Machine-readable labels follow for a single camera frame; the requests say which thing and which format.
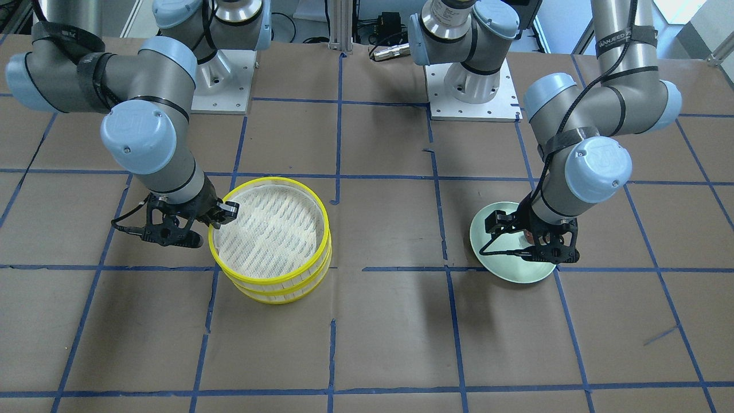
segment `metal mounting plate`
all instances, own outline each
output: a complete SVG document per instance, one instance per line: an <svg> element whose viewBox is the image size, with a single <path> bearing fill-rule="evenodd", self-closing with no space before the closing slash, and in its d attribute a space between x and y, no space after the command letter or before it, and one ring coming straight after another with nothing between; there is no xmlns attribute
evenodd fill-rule
<svg viewBox="0 0 734 413"><path fill-rule="evenodd" d="M232 63L233 78L217 93L195 93L192 113L216 113L220 115L246 115L250 107L252 76L255 74L257 51L222 50Z"/></svg>
<svg viewBox="0 0 734 413"><path fill-rule="evenodd" d="M426 66L426 86L431 102L431 119L436 121L514 122L522 119L515 84L507 60L500 69L501 79L497 95L485 104L468 104L451 95L443 84L452 63Z"/></svg>

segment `blue tape grid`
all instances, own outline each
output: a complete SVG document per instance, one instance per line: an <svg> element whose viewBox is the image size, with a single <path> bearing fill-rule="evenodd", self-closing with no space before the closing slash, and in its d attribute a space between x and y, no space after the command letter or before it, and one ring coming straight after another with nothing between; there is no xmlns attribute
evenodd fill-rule
<svg viewBox="0 0 734 413"><path fill-rule="evenodd" d="M0 45L4 42L5 38L7 36L3 36L2 39L0 39ZM433 142L433 134L432 130L430 128L430 111L429 111L429 105L426 103L406 103L406 104L387 104L387 103L381 103L381 102L367 102L367 101L343 101L341 99L341 89L342 89L342 62L343 59L342 56L340 56L339 59L339 71L340 71L340 78L339 78L339 99L336 101L333 100L319 100L319 99L281 99L281 98L254 98L253 100L259 100L259 101L290 101L290 102L311 102L311 103L329 103L329 104L338 104L341 108L341 105L344 104L361 104L361 105L376 105L376 106L389 106L389 107L426 107L426 119L428 120L429 124L429 142ZM578 64L575 61L574 57L571 57L574 66L576 67L576 70L578 72L578 75L580 77L580 80L582 84L585 84L584 79L581 75L581 72L578 69ZM2 93L0 94L0 97L10 97L12 96L9 93ZM681 117L686 118L734 118L734 115L707 115L707 114L681 114ZM41 144L43 143L43 140L45 139L46 135L48 134L53 121L55 119L55 116L52 117L51 121L49 121L49 125L44 132L44 137L42 138ZM339 113L338 120L341 122L341 113ZM238 171L239 161L241 159L241 153L242 153L242 146L244 142L244 133L247 125L247 118L243 119L243 126L240 136L240 142L238 146L237 156L235 165L233 168L232 173L225 173L225 172L215 172L215 173L207 173L209 176L230 176L231 177L231 183L230 188L233 189L236 178L240 176L264 176L266 174L257 174L257 173L240 173ZM699 165L699 168L701 169L705 182L657 182L657 181L632 181L629 182L629 184L664 184L664 185L702 185L702 186L709 186L714 193L714 196L716 197L717 202L719 202L719 206L722 208L722 211L724 212L725 216L727 217L727 220L729 224L732 224L730 216L727 214L726 210L723 207L723 204L721 203L720 198L718 197L718 194L716 194L716 191L714 187L718 186L733 186L734 182L712 182L706 175L703 166L700 164L700 161L698 159L698 156L696 155L692 145L688 141L687 136L685 135L685 132L683 131L683 127L678 123L678 126L680 128L681 134L683 135L684 139L686 140L686 143L688 144L688 147L691 150L692 155L694 156L695 160L697 161L697 164ZM516 121L516 132L517 136L520 142L520 147L523 151L523 159L526 163L526 170L528 171L528 182L532 187L534 187L535 182L537 179L533 178L530 171L529 166L529 160L527 155L527 150L524 146L522 134L520 132L519 128L519 121ZM443 236L443 211L442 206L440 202L440 181L511 181L511 182L524 182L526 179L524 178L506 178L506 177L464 177L464 176L440 176L437 172L437 164L436 164L436 158L435 153L432 151L429 151L431 153L432 158L432 165L433 165L433 176L389 176L389 175L374 175L374 176L368 176L368 175L341 175L341 171L339 166L341 166L341 157L338 158L337 161L337 171L334 175L316 175L316 174L284 174L284 176L293 176L293 177L315 177L315 178L327 178L327 179L425 179L429 180L432 179L435 182L435 189L436 189L436 197L437 197L437 210L439 215L439 225L442 230L442 249L444 253L444 257L446 258L447 249L446 249L446 242L445 237ZM26 170L22 169L13 169L13 168L0 168L0 173L78 173L78 174L114 174L114 175L128 175L128 187L131 182L132 175L128 174L126 171L123 170L44 170L44 169L35 169L29 167ZM2 218L0 218L0 226L2 221L7 216L7 213L10 211L15 199L18 196L18 193L20 192L22 186L22 180L21 183L18 184L18 186L15 189L15 192L9 201L7 207L4 210L4 213L2 215ZM629 192L628 186L625 186L625 192L627 193L628 199L631 203L631 207L633 209L633 212L636 216L636 219L638 221L639 228L642 231L643 238L645 239L646 245L648 247L648 251L650 252L651 258L653 259L655 267L652 268L645 268L645 267L559 267L558 271L554 272L554 277L556 279L556 284L559 289L559 297L562 300L563 307L564 307L564 313L567 317L567 322L569 325L570 334L572 336L572 340L574 342L574 348L576 351L578 363L579 363L579 369L582 376L582 384L563 384L563 385L539 385L539 386L466 386L465 379L463 377L463 363L462 363L462 357L461 357L461 345L460 345L460 337L459 337L459 329L458 329L458 322L457 322L457 316L456 316L456 308L455 308L455 300L454 300L454 292L453 292L453 283L451 280L451 273L455 271L486 271L482 267L449 267L448 265L444 265L443 267L366 267L364 271L443 271L446 273L447 277L447 285L448 285L448 291L449 291L449 301L451 305L451 315L452 315L452 324L454 327L454 339L455 339L455 346L456 346L456 352L457 352L457 365L459 368L459 386L458 387L433 387L433 388L417 388L417 387L400 387L400 388L391 388L391 389L384 389L384 388L364 388L364 389L345 389L345 390L335 390L334 389L334 376L335 376L335 363L334 363L334 355L335 355L335 340L336 340L336 321L333 320L331 324L331 340L330 340L330 381L329 386L326 389L223 389L223 390L199 390L200 386L200 380L201 380L201 374L203 371L203 365L204 365L204 359L206 355L206 346L208 343L208 335L211 332L211 317L214 310L214 300L216 298L216 290L217 290L217 283L219 278L219 269L217 267L157 267L157 266L111 266L111 265L104 265L104 260L106 258L107 252L109 250L109 245L112 240L112 234L113 231L110 230L108 233L108 237L102 252L102 256L100 258L100 262L98 265L10 265L10 264L0 264L0 269L2 268L15 268L19 270L35 270L40 268L46 268L51 270L94 270L95 271L95 277L92 281L92 285L90 286L90 291L87 295L87 301L85 303L83 315L79 321L79 327L77 328L76 336L74 339L74 342L72 344L72 348L69 353L67 364L65 365L65 370L62 375L62 380L59 383L59 389L55 392L0 392L0 398L54 398L54 405L52 407L52 412L56 412L58 409L58 405L61 398L85 398L85 397L170 397L170 396L181 396L181 397L191 397L192 398L192 404L190 411L195 411L196 407L196 400L199 397L216 397L216 396L225 396L225 395L240 395L240 396L248 396L248 395L326 395L329 398L328 403L328 411L333 411L333 396L334 395L349 395L349 394L397 394L397 393L436 393L436 392L454 392L454 393L460 393L462 395L462 408L464 412L468 412L468 403L466 401L466 394L470 392L536 392L536 391L579 391L583 390L586 393L587 401L589 402L589 410L593 412L593 405L590 398L590 392L595 389L641 389L641 388L683 388L683 387L691 387L691 388L702 388L705 396L707 398L707 402L709 402L709 407L711 408L712 412L715 412L715 407L713 406L713 401L711 400L711 397L708 393L708 388L711 387L734 387L734 381L705 381L702 377L702 374L700 372L700 369L698 367L697 361L695 359L695 356L693 354L693 350L691 349L690 343L688 342L687 337L685 336L685 331L683 330L682 325L680 324L680 319L677 316L677 311L675 310L675 305L673 304L672 298L668 292L667 286L665 284L663 274L668 272L684 272L684 273L734 273L734 268L676 268L676 267L659 267L657 264L657 261L655 260L654 253L652 250L652 247L650 245L650 242L647 238L646 233L644 232L644 227L642 225L642 221L639 218L639 214L636 211L636 208L634 206L633 199L631 197L631 194ZM123 191L123 194L120 198L120 202L118 204L117 213L120 214L120 211L122 209L122 206L125 202L127 195L127 189ZM90 392L90 391L67 391L65 390L66 381L68 380L68 374L71 370L71 367L73 365L74 356L76 355L76 351L79 346L79 341L81 339L81 334L84 330L84 324L86 322L88 312L91 307L91 303L93 300L95 288L97 286L99 276L102 271L110 271L110 270L116 270L116 271L203 271L203 272L213 272L213 279L212 279L212 296L209 302L208 306L208 312L207 312L207 318L206 318L206 332L202 337L202 346L200 350L200 358L199 362L197 363L197 372L196 372L196 378L195 378L195 386L192 390L165 390L165 391L158 391L158 392L120 392L120 391L105 391L105 392ZM694 364L694 368L697 371L697 375L699 377L699 381L684 381L684 382L644 382L644 383L610 383L610 384L593 384L588 383L586 380L586 375L584 372L584 366L583 366L583 360L581 359L581 352L580 348L578 347L578 341L575 338L575 332L573 329L573 321L571 320L570 313L567 308L567 304L565 302L565 295L563 293L562 289L562 283L560 279L560 273L563 272L640 272L640 273L657 273L658 277L661 280L661 285L663 286L664 292L666 294L666 298L669 302L669 305L671 307L671 310L673 312L674 318L676 319L677 325L679 326L679 330L681 333L681 336L683 337L683 341L686 344L686 349L688 351L689 356L691 357L691 362Z"/></svg>

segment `light green plate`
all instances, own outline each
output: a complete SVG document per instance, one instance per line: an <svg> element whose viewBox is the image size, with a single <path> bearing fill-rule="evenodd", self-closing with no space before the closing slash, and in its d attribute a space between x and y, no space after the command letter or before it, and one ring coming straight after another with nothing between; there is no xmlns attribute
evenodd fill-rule
<svg viewBox="0 0 734 413"><path fill-rule="evenodd" d="M517 203L495 202L487 205L477 212L471 221L469 240L471 241L471 249L479 262L497 277L518 284L538 282L550 275L556 266L549 262L528 262L518 256L511 255L479 255L479 250L490 240L490 235L484 231L484 220L496 209L511 214L517 210ZM487 250L519 250L529 246L530 244L525 240L523 233L518 232L516 234L501 235Z"/></svg>

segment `yellow rim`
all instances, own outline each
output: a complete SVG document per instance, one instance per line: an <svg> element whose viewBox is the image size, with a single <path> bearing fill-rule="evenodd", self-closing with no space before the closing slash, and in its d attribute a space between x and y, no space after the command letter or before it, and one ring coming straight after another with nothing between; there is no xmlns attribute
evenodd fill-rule
<svg viewBox="0 0 734 413"><path fill-rule="evenodd" d="M313 287L311 287L311 288L310 288L310 289L309 289L308 291L304 292L303 294L299 295L298 297L295 297L295 298L289 298L288 300L285 300L285 301L265 301L265 300L261 300L260 298L255 298L255 297L252 297L252 296L251 296L250 294L247 294L247 293L246 293L245 291L242 291L242 289L240 289L240 288L239 288L239 286L237 286L236 284L235 284L235 287L237 287L237 288L238 288L238 290L240 290L240 291L241 291L242 293L244 293L244 294L245 294L245 295L246 295L247 297L250 297L251 299L253 299L253 300L255 300L255 301L259 302L259 303L263 303L263 304L275 304L275 305L278 305L278 304L288 304L288 303L292 303L292 302L294 302L294 301L298 301L298 300L300 300L301 298L304 298L304 297L305 297L306 295L309 295L309 294L311 294L311 292L312 292L312 291L314 291L314 290L315 290L315 289L316 289L316 288L317 288L317 287L318 287L319 285L321 285L321 283L322 283L322 282L324 281L324 279L325 279L325 278L326 278L326 274L324 274L324 276L323 276L323 277L322 277L322 278L321 278L321 279L319 280L319 282L317 282L317 283L316 283L316 284L315 284L315 285L314 285Z"/></svg>
<svg viewBox="0 0 734 413"><path fill-rule="evenodd" d="M324 258L324 261L319 265L319 268L316 269L316 271L313 272L307 279L301 281L300 283L296 285L291 285L288 288L284 288L282 290L277 291L260 291L260 290L253 290L252 288L245 287L244 285L237 284L241 289L247 290L249 292L252 292L253 294L258 295L267 295L269 297L276 296L276 295L285 295L290 294L293 291L297 291L302 289L304 286L308 285L308 283L312 282L314 279L318 278L321 275L321 272L324 270L328 270L328 265L331 262L333 250L331 248L327 249L326 251L326 258Z"/></svg>
<svg viewBox="0 0 734 413"><path fill-rule="evenodd" d="M242 185L238 186L231 192L227 194L227 196L224 197L224 201L227 201L232 194L237 193L241 189L245 187L249 187L250 185L257 184L259 182L265 182L265 181L281 181L281 182L288 182L290 184L295 185L296 187L305 190L307 193L309 193L311 196L313 196L313 199L316 201L316 205L319 206L319 209L321 209L321 214L324 216L324 236L321 240L321 244L319 244L319 248L316 249L316 253L304 264L298 267L296 270L291 271L290 273L287 273L282 276L277 276L271 279L255 279L252 277L248 277L245 275L242 275L240 273L237 273L236 271L229 268L220 258L219 258L219 252L217 252L217 249L214 247L214 227L209 226L209 233L208 233L208 239L209 239L209 250L211 251L211 255L214 257L214 261L219 264L219 266L227 273L229 276L232 276L240 281L249 282L251 284L257 284L257 285L270 285L270 284L277 284L279 282L285 281L287 279L291 279L305 271L306 269L310 268L321 256L321 254L324 252L324 249L326 248L327 241L330 237L330 230L329 230L329 216L326 213L326 207L321 202L321 199L319 199L319 196L314 193L309 187L305 186L304 184L294 181L293 179L289 178L283 178L281 176L265 176L263 178L253 179L252 181L245 182Z"/></svg>

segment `yellow container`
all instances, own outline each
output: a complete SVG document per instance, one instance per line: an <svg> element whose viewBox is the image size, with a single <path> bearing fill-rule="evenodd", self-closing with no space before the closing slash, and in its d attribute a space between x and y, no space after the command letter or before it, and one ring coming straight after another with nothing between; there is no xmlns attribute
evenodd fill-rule
<svg viewBox="0 0 734 413"><path fill-rule="evenodd" d="M313 291L332 257L326 208L293 179L266 177L224 197L240 204L236 220L209 227L209 248L227 277L248 297L285 304Z"/></svg>

